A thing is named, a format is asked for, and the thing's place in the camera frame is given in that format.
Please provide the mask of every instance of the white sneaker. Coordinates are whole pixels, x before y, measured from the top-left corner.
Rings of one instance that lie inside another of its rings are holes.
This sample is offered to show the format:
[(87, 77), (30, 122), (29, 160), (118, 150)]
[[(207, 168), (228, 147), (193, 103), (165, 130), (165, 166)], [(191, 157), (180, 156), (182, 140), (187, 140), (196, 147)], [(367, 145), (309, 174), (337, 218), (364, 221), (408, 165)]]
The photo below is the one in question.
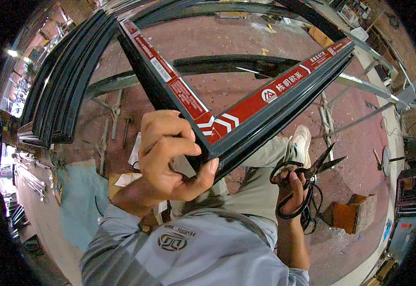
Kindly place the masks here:
[(306, 169), (312, 166), (310, 156), (308, 155), (311, 139), (312, 135), (310, 134), (308, 127), (299, 125), (291, 140), (291, 143), (294, 144), (297, 150), (296, 161), (303, 163), (303, 168)]

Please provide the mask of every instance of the hand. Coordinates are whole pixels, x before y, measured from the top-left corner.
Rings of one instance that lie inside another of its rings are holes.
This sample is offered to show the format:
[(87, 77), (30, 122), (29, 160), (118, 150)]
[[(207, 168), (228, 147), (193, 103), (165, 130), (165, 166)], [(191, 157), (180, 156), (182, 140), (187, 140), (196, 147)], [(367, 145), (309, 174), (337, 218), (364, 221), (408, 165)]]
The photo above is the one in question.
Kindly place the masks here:
[(164, 200), (190, 201), (213, 185), (219, 159), (207, 162), (197, 176), (187, 178), (174, 172), (171, 163), (176, 156), (201, 154), (189, 122), (179, 118), (179, 111), (160, 110), (142, 118), (142, 143), (138, 151), (142, 180), (148, 192), (142, 199), (146, 205)]
[(295, 213), (302, 205), (308, 193), (308, 189), (303, 191), (303, 185), (305, 185), (307, 180), (303, 173), (297, 176), (294, 172), (296, 169), (297, 166), (288, 165), (272, 178), (272, 181), (280, 187), (279, 202), (293, 194), (292, 198), (281, 208), (281, 212), (285, 215)]

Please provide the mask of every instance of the paper scrap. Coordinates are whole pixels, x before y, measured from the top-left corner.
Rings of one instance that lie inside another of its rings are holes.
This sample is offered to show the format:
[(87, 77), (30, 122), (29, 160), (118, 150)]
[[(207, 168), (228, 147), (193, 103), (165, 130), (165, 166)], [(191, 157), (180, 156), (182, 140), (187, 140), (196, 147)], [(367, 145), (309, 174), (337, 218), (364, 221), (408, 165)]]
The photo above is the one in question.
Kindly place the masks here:
[(165, 211), (168, 208), (167, 201), (160, 202), (159, 204), (153, 207), (154, 216), (157, 216), (162, 211)]
[(138, 132), (138, 135), (136, 136), (136, 140), (135, 140), (135, 145), (133, 145), (130, 158), (128, 159), (128, 163), (138, 170), (140, 169), (140, 163), (138, 161), (138, 149), (140, 149), (140, 146), (141, 146), (141, 132)]
[(114, 183), (114, 186), (119, 186), (119, 187), (126, 187), (128, 186), (131, 182), (141, 178), (143, 176), (143, 174), (140, 173), (128, 173), (128, 174), (122, 174), (119, 179), (117, 180), (117, 182)]

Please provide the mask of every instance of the person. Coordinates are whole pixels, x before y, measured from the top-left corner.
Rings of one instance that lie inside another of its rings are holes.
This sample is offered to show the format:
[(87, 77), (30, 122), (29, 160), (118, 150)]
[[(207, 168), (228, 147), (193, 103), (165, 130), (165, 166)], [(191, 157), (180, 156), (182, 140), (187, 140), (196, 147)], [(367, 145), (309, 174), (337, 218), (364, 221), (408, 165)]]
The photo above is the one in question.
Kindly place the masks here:
[[(195, 134), (180, 113), (160, 110), (142, 118), (142, 178), (119, 191), (80, 259), (84, 285), (289, 285), (309, 284), (310, 257), (300, 215), (277, 220), (280, 197), (293, 193), (284, 213), (302, 204), (305, 178), (280, 171), (279, 162), (310, 166), (310, 132), (297, 127), (292, 140), (275, 136), (241, 165), (245, 179), (235, 194), (225, 180), (213, 185), (218, 158), (196, 174), (187, 156), (200, 155)], [(171, 202), (172, 220), (150, 234), (138, 223), (151, 207)], [(273, 250), (278, 242), (278, 255)]]

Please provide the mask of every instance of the black aluminum profile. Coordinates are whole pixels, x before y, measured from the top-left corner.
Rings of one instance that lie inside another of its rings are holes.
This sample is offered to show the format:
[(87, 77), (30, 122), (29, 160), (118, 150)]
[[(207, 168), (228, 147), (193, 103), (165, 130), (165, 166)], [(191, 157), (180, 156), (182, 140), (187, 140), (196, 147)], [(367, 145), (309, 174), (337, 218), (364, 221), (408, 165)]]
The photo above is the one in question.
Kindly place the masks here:
[(78, 43), (84, 38), (87, 32), (95, 26), (96, 21), (100, 20), (102, 13), (104, 12), (97, 12), (82, 24), (83, 27), (81, 27), (70, 40), (51, 71), (48, 81), (45, 84), (45, 88), (39, 97), (35, 120), (33, 121), (33, 134), (38, 135), (39, 140), (49, 140), (49, 137), (43, 136), (44, 129), (46, 128), (45, 125), (46, 123), (52, 123), (52, 115), (55, 110), (58, 110), (59, 108), (60, 102), (57, 95), (63, 87), (60, 85), (63, 78), (71, 75), (71, 71), (68, 70), (71, 58), (76, 52), (79, 53), (81, 50), (75, 43)]
[(163, 79), (158, 76), (157, 70), (147, 60), (146, 55), (134, 46), (122, 28), (121, 31), (122, 36), (119, 39), (122, 48), (154, 108), (156, 110), (179, 110), (182, 116), (191, 124), (196, 134), (196, 142), (202, 149), (200, 156), (188, 157), (192, 167), (198, 170), (209, 159), (219, 157), (215, 182), (236, 168), (300, 114), (346, 68), (353, 58), (351, 52), (354, 49), (353, 44), (345, 47), (284, 95), (278, 97), (213, 145), (210, 145), (179, 99)]
[(76, 131), (76, 124), (78, 122), (79, 110), (83, 101), (85, 91), (90, 82), (90, 78), (95, 71), (95, 67), (100, 61), (101, 55), (108, 46), (109, 42), (119, 29), (117, 21), (112, 17), (109, 21), (109, 26), (104, 32), (103, 36), (97, 40), (95, 50), (91, 54), (89, 61), (83, 66), (83, 72), (77, 79), (77, 85), (72, 91), (71, 106), (68, 111), (68, 115), (64, 120), (63, 132), (68, 136), (66, 143), (72, 143), (74, 139), (74, 133)]
[(49, 76), (52, 67), (55, 65), (63, 49), (67, 46), (68, 42), (79, 28), (80, 26), (76, 26), (73, 31), (70, 31), (65, 37), (63, 37), (41, 63), (41, 68), (33, 81), (33, 85), (28, 91), (27, 101), (23, 107), (22, 116), (19, 119), (19, 127), (23, 127), (33, 120), (33, 114), (38, 104), (39, 94), (44, 88), (45, 79)]
[(226, 10), (243, 11), (249, 13), (279, 15), (312, 24), (318, 27), (318, 29), (334, 42), (338, 42), (346, 37), (346, 35), (330, 20), (314, 10), (308, 4), (297, 0), (277, 0), (277, 2), (284, 7), (247, 2), (199, 2), (199, 0), (163, 1), (140, 11), (131, 17), (130, 20), (134, 22), (139, 29), (144, 29), (166, 21), (212, 15), (214, 12)]
[(303, 23), (310, 24), (302, 15), (293, 13), (285, 7), (255, 3), (255, 2), (224, 2), (224, 1), (211, 1), (195, 3), (185, 8), (178, 10), (172, 10), (171, 13), (165, 13), (161, 17), (154, 17), (148, 19), (146, 23), (142, 23), (141, 29), (147, 28), (153, 25), (157, 25), (163, 22), (172, 20), (179, 20), (190, 17), (198, 16), (214, 16), (217, 12), (247, 12), (247, 13), (259, 13), (271, 16), (282, 16), (285, 18), (298, 20)]
[(57, 61), (56, 67), (60, 67), (55, 74), (55, 82), (48, 90), (50, 100), (45, 112), (44, 120), (40, 125), (39, 138), (51, 142), (52, 127), (58, 121), (58, 116), (70, 108), (69, 96), (67, 96), (71, 84), (74, 84), (73, 78), (76, 76), (79, 67), (82, 67), (83, 58), (89, 55), (89, 46), (87, 41), (92, 42), (103, 26), (106, 25), (108, 16), (103, 12), (97, 12), (97, 17), (89, 20), (85, 29), (80, 31), (71, 41), (67, 52), (63, 53), (61, 59)]
[[(169, 61), (181, 76), (221, 72), (248, 72), (238, 69), (238, 67), (241, 67), (258, 72), (259, 74), (254, 74), (257, 79), (277, 77), (280, 73), (295, 66), (299, 62), (299, 60), (257, 54), (220, 54)], [(138, 83), (135, 72), (125, 71), (92, 83), (86, 90), (84, 100), (114, 92), (118, 89), (128, 88), (135, 83)]]
[(92, 31), (89, 33), (90, 37), (86, 37), (79, 43), (80, 46), (84, 47), (83, 53), (78, 58), (73, 74), (62, 94), (63, 105), (51, 130), (53, 136), (51, 140), (55, 139), (54, 142), (73, 142), (74, 129), (84, 91), (103, 51), (118, 28), (117, 21), (113, 16), (105, 15), (102, 21), (104, 22), (98, 32)]
[(33, 122), (25, 126), (19, 139), (46, 149), (51, 143), (72, 143), (84, 92), (117, 31), (115, 18), (99, 10), (72, 31), (70, 37), (64, 38), (65, 44), (53, 54), (56, 60), (45, 61), (47, 65), (42, 67), (47, 77), (39, 77), (35, 83), (42, 88)]
[(166, 0), (155, 3), (150, 7), (139, 11), (136, 15), (132, 16), (130, 20), (141, 29), (146, 26), (152, 25), (152, 23), (159, 21), (161, 18), (165, 18), (168, 13), (174, 13), (179, 9), (193, 5), (200, 0)]
[(316, 26), (326, 36), (328, 36), (333, 42), (338, 42), (346, 38), (346, 35), (335, 24), (313, 9), (309, 4), (297, 0), (277, 0), (276, 2), (286, 7), (290, 12), (304, 17), (312, 25)]

